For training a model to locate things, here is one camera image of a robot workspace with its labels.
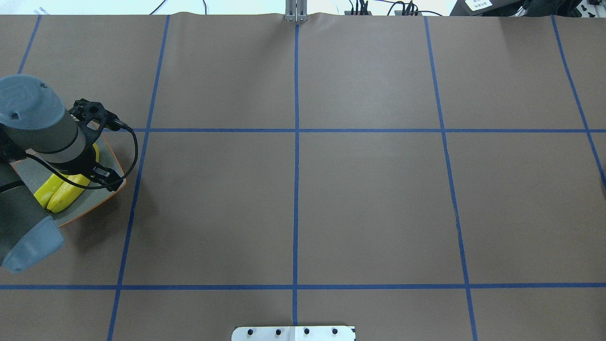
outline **banana bunch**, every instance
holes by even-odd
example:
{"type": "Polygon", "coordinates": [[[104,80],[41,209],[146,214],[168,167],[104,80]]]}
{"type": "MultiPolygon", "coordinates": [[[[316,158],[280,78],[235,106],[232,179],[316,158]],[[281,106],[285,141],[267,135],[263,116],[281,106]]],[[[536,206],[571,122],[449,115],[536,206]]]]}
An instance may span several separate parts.
{"type": "MultiPolygon", "coordinates": [[[[95,148],[95,161],[99,162],[99,148],[96,143],[93,143],[93,148],[95,148]]],[[[70,175],[67,178],[83,186],[88,186],[90,183],[90,180],[82,174],[70,175]]],[[[82,188],[72,186],[53,174],[34,193],[34,197],[46,210],[59,213],[70,206],[82,192],[84,192],[82,188]]]]}

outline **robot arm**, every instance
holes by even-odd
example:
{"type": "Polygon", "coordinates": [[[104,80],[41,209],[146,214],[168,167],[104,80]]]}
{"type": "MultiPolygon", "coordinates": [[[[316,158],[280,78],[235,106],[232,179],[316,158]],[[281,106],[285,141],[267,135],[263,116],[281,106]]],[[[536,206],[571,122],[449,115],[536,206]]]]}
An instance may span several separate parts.
{"type": "Polygon", "coordinates": [[[116,191],[137,157],[134,131],[101,103],[79,100],[66,110],[40,79],[28,75],[0,78],[0,261],[19,273],[63,245],[57,225],[40,206],[10,163],[32,158],[64,181],[85,189],[116,191]],[[96,122],[98,128],[89,127],[96,122]],[[103,128],[125,129],[135,141],[135,160],[123,177],[95,161],[93,143],[103,128]],[[33,149],[40,158],[27,154],[33,149]],[[100,186],[82,186],[58,174],[83,174],[100,186]]]}

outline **blue joint cap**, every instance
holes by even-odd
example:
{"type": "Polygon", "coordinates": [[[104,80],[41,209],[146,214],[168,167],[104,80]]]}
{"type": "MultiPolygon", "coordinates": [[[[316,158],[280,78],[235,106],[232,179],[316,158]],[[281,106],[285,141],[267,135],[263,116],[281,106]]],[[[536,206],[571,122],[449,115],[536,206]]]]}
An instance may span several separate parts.
{"type": "Polygon", "coordinates": [[[0,78],[0,123],[21,130],[48,128],[63,117],[65,105],[45,82],[30,75],[0,78]]]}
{"type": "Polygon", "coordinates": [[[18,274],[63,246],[63,236],[51,216],[29,230],[6,255],[2,266],[18,274]]]}

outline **white metal plate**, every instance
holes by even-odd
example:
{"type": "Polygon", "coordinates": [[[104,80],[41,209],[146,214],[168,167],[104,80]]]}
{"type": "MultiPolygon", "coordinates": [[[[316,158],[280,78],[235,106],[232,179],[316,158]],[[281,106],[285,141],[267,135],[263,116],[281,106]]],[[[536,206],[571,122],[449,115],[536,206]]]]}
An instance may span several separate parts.
{"type": "Polygon", "coordinates": [[[239,327],[231,341],[355,341],[353,326],[239,327]]]}

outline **blue grid line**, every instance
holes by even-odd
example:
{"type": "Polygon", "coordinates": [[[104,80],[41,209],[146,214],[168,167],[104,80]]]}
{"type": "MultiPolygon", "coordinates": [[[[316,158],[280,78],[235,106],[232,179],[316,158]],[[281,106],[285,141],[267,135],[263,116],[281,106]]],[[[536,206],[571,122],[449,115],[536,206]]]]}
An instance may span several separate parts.
{"type": "Polygon", "coordinates": [[[553,31],[556,34],[556,40],[558,41],[558,48],[560,49],[560,57],[562,57],[562,63],[564,65],[564,70],[566,71],[566,76],[568,77],[568,82],[570,83],[570,88],[572,89],[572,93],[574,95],[574,100],[576,101],[576,107],[579,109],[579,114],[581,115],[581,120],[583,121],[583,126],[585,127],[585,132],[587,133],[587,139],[589,140],[589,145],[591,146],[591,151],[593,152],[593,157],[596,160],[596,165],[598,166],[598,171],[600,173],[600,177],[602,177],[602,184],[604,184],[604,186],[606,186],[606,176],[604,175],[604,169],[602,168],[602,163],[600,162],[600,158],[598,157],[598,151],[596,150],[596,146],[593,144],[593,138],[591,137],[589,125],[587,124],[587,119],[585,117],[585,113],[583,112],[583,107],[581,106],[581,101],[579,100],[579,95],[576,92],[576,87],[574,86],[574,81],[572,80],[572,76],[570,75],[570,69],[568,69],[568,63],[566,62],[566,56],[564,55],[564,48],[562,47],[562,41],[560,40],[560,33],[558,31],[558,25],[556,24],[556,17],[553,15],[551,15],[551,23],[553,24],[553,31]]]}
{"type": "MultiPolygon", "coordinates": [[[[120,290],[140,291],[245,291],[245,290],[436,290],[436,289],[549,289],[606,288],[605,282],[447,283],[447,284],[260,284],[260,285],[122,285],[120,290]]],[[[117,285],[4,284],[1,290],[116,290],[117,285]]]]}
{"type": "MultiPolygon", "coordinates": [[[[441,128],[133,128],[135,132],[200,133],[441,133],[441,128]]],[[[447,133],[606,133],[606,129],[445,128],[447,133]]]]}
{"type": "Polygon", "coordinates": [[[34,29],[32,31],[32,36],[30,37],[30,41],[27,43],[27,48],[25,49],[25,53],[23,54],[23,59],[21,59],[21,64],[19,65],[18,74],[23,72],[23,68],[25,67],[25,62],[27,57],[30,55],[30,50],[32,49],[32,45],[34,43],[34,38],[36,38],[36,33],[38,32],[38,27],[40,27],[40,21],[42,20],[42,15],[38,15],[38,19],[36,20],[36,25],[34,25],[34,29]]]}
{"type": "Polygon", "coordinates": [[[298,324],[299,283],[299,24],[295,25],[295,194],[293,203],[293,325],[298,324]]]}
{"type": "Polygon", "coordinates": [[[444,116],[442,114],[442,104],[440,101],[440,91],[438,89],[438,77],[436,76],[436,65],[433,59],[433,49],[431,48],[431,35],[429,32],[429,22],[427,17],[425,21],[425,34],[427,35],[427,48],[429,50],[429,60],[431,64],[431,77],[433,78],[433,88],[436,93],[436,105],[438,106],[438,117],[440,119],[440,128],[442,129],[442,145],[444,147],[444,157],[446,159],[446,170],[448,172],[448,182],[450,184],[450,196],[453,202],[454,218],[459,239],[459,252],[461,254],[461,267],[463,270],[463,279],[465,281],[465,294],[467,295],[467,308],[469,310],[469,321],[471,324],[471,336],[473,341],[478,341],[478,332],[476,331],[476,317],[473,313],[473,301],[471,299],[471,289],[469,287],[469,274],[467,272],[467,261],[465,258],[465,246],[463,244],[463,233],[461,232],[461,220],[459,219],[459,207],[456,202],[455,182],[453,180],[452,168],[450,167],[450,156],[448,154],[448,145],[446,140],[446,129],[444,126],[444,116]]]}
{"type": "Polygon", "coordinates": [[[128,246],[130,244],[130,234],[133,229],[133,220],[135,218],[135,207],[137,205],[137,199],[139,194],[139,187],[141,185],[141,175],[143,174],[143,164],[145,162],[145,153],[147,151],[147,141],[149,139],[149,128],[152,124],[153,109],[156,102],[156,92],[158,91],[158,82],[160,80],[160,71],[162,70],[162,59],[164,57],[164,47],[166,45],[166,37],[168,35],[168,23],[170,22],[170,15],[166,16],[166,22],[164,24],[164,34],[162,36],[162,45],[160,46],[160,56],[158,57],[158,67],[156,68],[156,79],[154,80],[153,91],[151,93],[150,110],[147,116],[147,131],[143,139],[143,146],[141,148],[141,157],[139,159],[139,169],[137,179],[135,181],[135,193],[133,194],[133,203],[130,206],[130,215],[128,217],[128,228],[126,230],[126,238],[124,239],[124,249],[122,251],[122,260],[120,262],[120,272],[118,274],[118,286],[116,288],[116,295],[114,297],[114,305],[112,309],[112,317],[110,319],[110,326],[107,333],[107,340],[111,341],[113,337],[113,330],[116,324],[116,316],[118,314],[118,304],[120,302],[120,292],[122,287],[122,280],[124,279],[124,268],[126,267],[126,258],[128,255],[128,246]]]}

